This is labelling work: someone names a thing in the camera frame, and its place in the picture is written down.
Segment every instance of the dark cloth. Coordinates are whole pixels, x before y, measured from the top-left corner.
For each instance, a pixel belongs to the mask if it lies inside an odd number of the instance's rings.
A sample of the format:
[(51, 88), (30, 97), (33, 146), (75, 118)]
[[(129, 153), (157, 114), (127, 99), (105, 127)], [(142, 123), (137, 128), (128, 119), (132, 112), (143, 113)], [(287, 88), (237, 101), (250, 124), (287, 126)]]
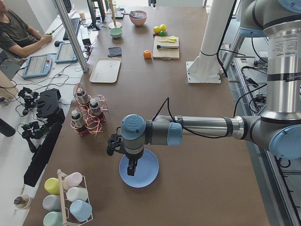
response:
[(34, 44), (38, 39), (27, 32), (28, 24), (25, 23), (16, 13), (8, 10), (6, 16), (9, 18), (9, 23), (0, 22), (0, 48), (17, 56), (9, 51), (9, 48), (19, 45), (20, 47)]

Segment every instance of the metal pillar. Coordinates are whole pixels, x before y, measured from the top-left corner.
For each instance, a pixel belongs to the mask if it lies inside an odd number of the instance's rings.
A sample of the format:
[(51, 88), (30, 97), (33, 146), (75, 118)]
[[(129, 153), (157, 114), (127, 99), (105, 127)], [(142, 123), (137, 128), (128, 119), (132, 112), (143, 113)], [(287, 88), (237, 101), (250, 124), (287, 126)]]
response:
[(81, 51), (79, 42), (77, 40), (76, 34), (73, 30), (73, 27), (71, 25), (70, 19), (68, 17), (68, 13), (67, 10), (65, 8), (65, 5), (63, 3), (62, 0), (53, 0), (53, 3), (56, 7), (56, 10), (58, 12), (58, 14), (61, 17), (62, 23), (64, 25), (64, 28), (66, 29), (66, 32), (68, 34), (70, 43), (72, 45), (72, 48), (74, 50), (74, 53), (79, 61), (79, 64), (83, 70), (83, 72), (87, 72), (88, 71), (88, 65), (86, 63), (86, 60), (84, 58), (84, 55)]

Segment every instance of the blue plate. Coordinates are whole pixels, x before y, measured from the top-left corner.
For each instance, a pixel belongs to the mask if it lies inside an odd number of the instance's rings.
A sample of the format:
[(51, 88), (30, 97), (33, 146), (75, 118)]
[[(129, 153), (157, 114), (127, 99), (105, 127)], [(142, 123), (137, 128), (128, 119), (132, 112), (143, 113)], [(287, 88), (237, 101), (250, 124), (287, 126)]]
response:
[(159, 172), (159, 162), (153, 152), (145, 149), (138, 160), (135, 176), (127, 174), (128, 158), (123, 156), (119, 164), (119, 174), (122, 180), (131, 187), (146, 187), (151, 184)]

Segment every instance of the desk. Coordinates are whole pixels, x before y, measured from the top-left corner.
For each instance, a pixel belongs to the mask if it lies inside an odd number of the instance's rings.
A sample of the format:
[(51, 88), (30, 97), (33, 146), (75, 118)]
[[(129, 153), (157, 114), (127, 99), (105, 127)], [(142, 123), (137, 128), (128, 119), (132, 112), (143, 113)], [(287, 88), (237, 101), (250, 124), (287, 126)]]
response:
[[(123, 36), (113, 40), (104, 27), (88, 61), (90, 73), (107, 48), (122, 47), (119, 77), (114, 84), (91, 84), (89, 73), (81, 79), (88, 94), (106, 97), (103, 133), (80, 137), (69, 126), (71, 112), (61, 130), (41, 180), (25, 226), (40, 226), (46, 215), (42, 201), (44, 183), (57, 169), (86, 176), (94, 219), (87, 226), (266, 226), (268, 218), (244, 141), (184, 136), (177, 147), (146, 146), (159, 161), (159, 174), (148, 187), (127, 186), (119, 176), (120, 154), (106, 154), (107, 140), (122, 118), (136, 113), (150, 119), (166, 97), (174, 115), (231, 117), (233, 99), (226, 79), (221, 84), (188, 84), (186, 61), (199, 54), (206, 26), (203, 8), (127, 8), (148, 12), (146, 24), (135, 27), (121, 21)], [(111, 22), (106, 17), (106, 24)], [(154, 26), (167, 24), (168, 35), (180, 38), (180, 60), (144, 60), (152, 49)]]
[[(61, 23), (60, 18), (56, 18), (54, 22), (51, 24), (51, 26), (48, 29), (48, 32), (58, 27), (58, 25)], [(33, 56), (42, 55), (46, 53), (56, 53), (57, 47), (54, 46), (54, 42), (56, 40), (62, 40), (63, 34), (64, 34), (64, 27), (61, 26), (53, 35), (53, 41), (49, 44), (42, 47), (37, 52), (33, 53)], [(97, 36), (98, 32), (91, 32), (90, 39), (91, 42), (93, 42)], [(78, 35), (79, 42), (82, 44), (80, 33)], [(41, 82), (39, 84), (33, 84), (31, 81), (25, 81), (21, 78), (21, 75), (23, 74), (23, 70), (19, 71), (18, 74), (16, 74), (13, 78), (13, 81), (15, 81), (18, 85), (17, 88), (21, 90), (23, 86), (28, 87), (30, 89), (33, 89), (37, 92), (42, 92), (45, 90), (46, 87), (41, 89), (41, 85), (45, 86), (49, 84), (51, 81), (51, 78), (53, 78), (57, 73), (59, 73), (64, 67), (66, 67), (68, 64), (62, 64), (57, 65), (54, 63), (55, 55), (53, 56), (53, 64), (52, 64), (52, 70), (50, 74), (46, 77), (42, 78), (32, 78), (31, 80), (34, 82)], [(83, 71), (80, 68), (79, 63), (75, 63), (74, 65), (66, 68), (64, 70), (64, 75), (60, 76), (59, 78), (55, 78), (52, 80), (52, 83), (63, 83), (68, 75), (70, 78), (66, 83), (68, 84), (76, 84), (80, 81), (81, 76), (83, 75)], [(50, 89), (56, 88), (60, 90), (60, 93), (62, 95), (62, 99), (60, 102), (63, 102), (64, 104), (69, 104), (73, 98), (73, 85), (63, 85), (61, 87), (58, 86), (49, 86)], [(15, 101), (9, 103), (8, 106), (0, 106), (0, 118), (2, 118), (4, 121), (6, 121), (8, 124), (10, 124), (12, 127), (16, 127), (17, 124), (23, 123), (27, 124), (32, 121), (36, 121), (36, 110), (30, 111), (27, 116), (20, 117), (18, 113), (15, 111), (15, 108), (20, 103)], [(64, 110), (65, 115), (68, 113), (69, 105), (64, 105), (62, 103), (59, 103), (60, 107)], [(18, 107), (17, 110), (20, 114), (22, 114), (22, 110), (24, 108)], [(36, 147), (41, 144), (43, 139), (35, 140), (33, 139), (33, 143), (36, 145)], [(31, 158), (33, 156), (33, 153), (30, 152), (28, 144), (25, 139), (23, 139), (17, 132), (12, 137), (5, 137), (2, 134), (0, 135), (0, 179), (2, 181), (5, 181), (1, 188), (0, 192), (5, 193), (5, 197), (2, 198), (2, 204), (6, 208), (3, 208), (0, 213), (0, 218), (2, 219), (3, 224), (7, 225), (14, 225), (19, 226), (22, 225), (28, 211), (22, 210), (18, 211), (15, 215), (14, 213), (14, 199), (20, 194), (22, 185), (23, 185), (23, 176), (26, 172), (28, 166), (31, 163)], [(34, 188), (30, 186), (26, 186), (24, 193), (29, 194), (31, 197), (35, 196), (35, 193), (37, 191), (38, 185), (36, 185)]]

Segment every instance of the hand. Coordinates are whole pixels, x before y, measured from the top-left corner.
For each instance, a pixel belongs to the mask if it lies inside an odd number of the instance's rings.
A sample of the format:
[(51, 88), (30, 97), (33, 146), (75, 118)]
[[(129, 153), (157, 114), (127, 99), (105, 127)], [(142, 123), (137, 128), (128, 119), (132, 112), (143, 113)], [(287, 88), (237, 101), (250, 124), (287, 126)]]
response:
[(44, 34), (43, 37), (41, 38), (41, 41), (44, 44), (47, 44), (47, 43), (51, 42), (52, 41), (52, 35)]

